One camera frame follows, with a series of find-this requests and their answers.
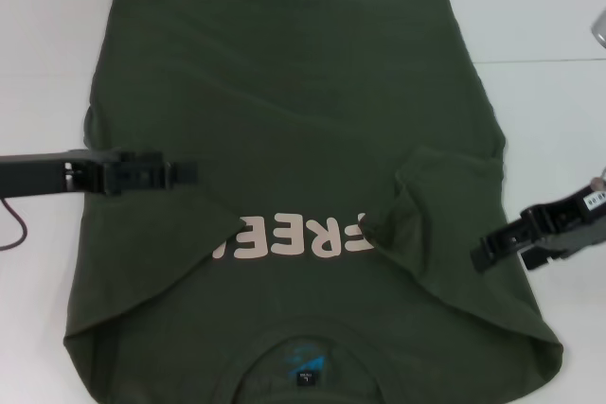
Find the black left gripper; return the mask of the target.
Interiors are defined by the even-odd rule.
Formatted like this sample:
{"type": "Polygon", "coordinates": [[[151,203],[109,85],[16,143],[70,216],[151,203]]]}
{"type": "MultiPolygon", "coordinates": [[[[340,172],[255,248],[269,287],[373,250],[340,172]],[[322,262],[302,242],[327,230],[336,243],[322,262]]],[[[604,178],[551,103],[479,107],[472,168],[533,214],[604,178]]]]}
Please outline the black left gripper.
{"type": "Polygon", "coordinates": [[[3,199],[72,192],[120,195],[197,183],[195,163],[166,161],[161,152],[120,152],[105,158],[103,152],[72,149],[1,157],[3,199]]]}

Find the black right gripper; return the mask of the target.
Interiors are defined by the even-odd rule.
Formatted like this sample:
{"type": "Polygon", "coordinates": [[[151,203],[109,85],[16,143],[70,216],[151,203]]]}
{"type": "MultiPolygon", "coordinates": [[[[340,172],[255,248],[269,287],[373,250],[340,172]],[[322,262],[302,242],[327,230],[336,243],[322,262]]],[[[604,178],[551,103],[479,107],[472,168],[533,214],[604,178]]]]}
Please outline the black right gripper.
{"type": "Polygon", "coordinates": [[[521,218],[482,237],[470,256],[477,272],[486,272],[513,255],[522,255],[532,272],[551,259],[569,258],[605,242],[605,191],[584,187],[555,202],[536,204],[521,218]]]}

